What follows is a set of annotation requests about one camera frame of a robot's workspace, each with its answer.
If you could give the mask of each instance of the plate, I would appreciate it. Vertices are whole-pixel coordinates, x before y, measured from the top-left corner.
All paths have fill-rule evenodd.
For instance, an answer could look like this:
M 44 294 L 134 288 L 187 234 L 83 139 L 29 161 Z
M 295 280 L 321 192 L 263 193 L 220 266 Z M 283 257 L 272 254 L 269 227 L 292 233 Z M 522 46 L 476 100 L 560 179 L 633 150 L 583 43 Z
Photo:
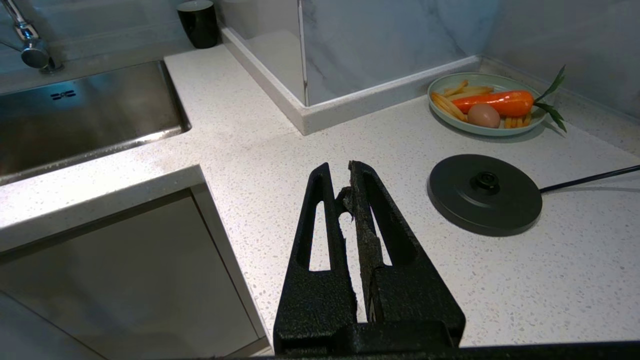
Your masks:
M 535 91 L 533 88 L 519 83 L 515 80 L 505 78 L 504 76 L 498 75 L 489 75 L 489 74 L 481 74 L 479 72 L 460 72 L 457 74 L 451 74 L 447 76 L 443 76 L 436 81 L 432 82 L 429 85 L 429 90 L 427 94 L 431 92 L 438 92 L 440 94 L 444 93 L 445 88 L 455 88 L 457 87 L 463 80 L 469 81 L 469 86 L 492 86 L 494 87 L 493 92 L 503 92 L 503 91 L 511 91 L 511 90 L 527 90 L 533 95 L 534 99 L 540 96 L 540 93 Z M 446 112 L 438 109 L 433 101 L 431 100 L 431 96 L 427 95 L 429 99 L 429 106 L 433 110 L 433 112 L 438 115 L 444 122 L 448 123 L 453 127 L 457 127 L 460 130 L 464 130 L 468 133 L 484 135 L 484 136 L 511 136 L 526 133 L 528 131 L 533 130 L 536 126 L 540 125 L 547 116 L 549 116 L 543 110 L 540 110 L 537 106 L 534 106 L 531 111 L 531 123 L 526 127 L 517 127 L 515 129 L 505 129 L 504 128 L 504 119 L 500 121 L 500 127 L 494 129 L 492 127 L 484 127 L 469 124 L 468 122 L 462 122 Z

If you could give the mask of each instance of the marble wall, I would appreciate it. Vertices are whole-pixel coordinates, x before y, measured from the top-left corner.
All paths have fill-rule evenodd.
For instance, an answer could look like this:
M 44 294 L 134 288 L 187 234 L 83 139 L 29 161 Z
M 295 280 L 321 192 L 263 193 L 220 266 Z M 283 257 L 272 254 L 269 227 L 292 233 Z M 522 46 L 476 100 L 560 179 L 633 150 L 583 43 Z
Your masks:
M 183 0 L 15 0 L 51 51 L 69 61 L 141 46 L 176 42 L 190 48 L 175 6 Z M 0 6 L 0 39 L 20 47 L 13 21 Z M 28 69 L 0 44 L 0 73 Z
M 640 1 L 504 1 L 485 54 L 640 118 Z
M 220 0 L 218 8 L 227 28 L 304 104 L 298 0 Z
M 302 0 L 309 104 L 480 53 L 499 0 Z

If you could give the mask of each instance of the backsplash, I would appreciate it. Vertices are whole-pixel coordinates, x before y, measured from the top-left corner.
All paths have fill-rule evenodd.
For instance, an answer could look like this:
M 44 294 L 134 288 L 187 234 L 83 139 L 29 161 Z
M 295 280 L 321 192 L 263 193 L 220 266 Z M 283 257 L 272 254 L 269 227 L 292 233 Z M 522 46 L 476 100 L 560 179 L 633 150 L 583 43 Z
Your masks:
M 640 118 L 640 1 L 504 1 L 484 52 Z
M 175 6 L 183 0 L 15 0 L 51 51 L 63 61 L 184 42 Z M 0 38 L 20 46 L 13 21 L 0 6 Z M 0 73 L 26 69 L 20 54 L 0 44 Z
M 479 54 L 499 0 L 302 0 L 309 105 Z
M 298 0 L 219 0 L 225 25 L 305 103 Z

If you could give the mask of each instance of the black cable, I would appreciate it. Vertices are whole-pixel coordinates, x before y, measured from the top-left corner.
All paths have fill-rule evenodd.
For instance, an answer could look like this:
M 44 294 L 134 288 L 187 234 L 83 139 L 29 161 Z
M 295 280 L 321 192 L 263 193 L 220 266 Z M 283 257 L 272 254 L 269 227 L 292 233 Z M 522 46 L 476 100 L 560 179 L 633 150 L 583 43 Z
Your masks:
M 587 177 L 583 177 L 582 179 L 573 180 L 573 181 L 567 181 L 566 183 L 548 186 L 546 188 L 540 189 L 540 193 L 551 192 L 551 191 L 554 191 L 554 190 L 567 188 L 569 186 L 578 185 L 578 184 L 584 184 L 584 183 L 588 183 L 590 181 L 596 181 L 596 180 L 600 180 L 600 179 L 605 179 L 607 177 L 627 174 L 629 172 L 634 172 L 634 171 L 638 171 L 638 170 L 640 170 L 640 165 L 636 165 L 634 167 L 628 167 L 628 168 L 621 168 L 619 170 L 613 170 L 613 171 L 610 171 L 610 172 L 605 172 L 603 174 L 587 176 Z

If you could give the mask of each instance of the sink basin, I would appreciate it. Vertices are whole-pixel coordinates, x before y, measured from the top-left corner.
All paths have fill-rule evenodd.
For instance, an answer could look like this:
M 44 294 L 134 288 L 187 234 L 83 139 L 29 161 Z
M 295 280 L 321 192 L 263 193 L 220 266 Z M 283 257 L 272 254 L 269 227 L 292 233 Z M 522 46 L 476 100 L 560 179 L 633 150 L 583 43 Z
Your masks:
M 0 95 L 0 185 L 190 127 L 163 61 Z

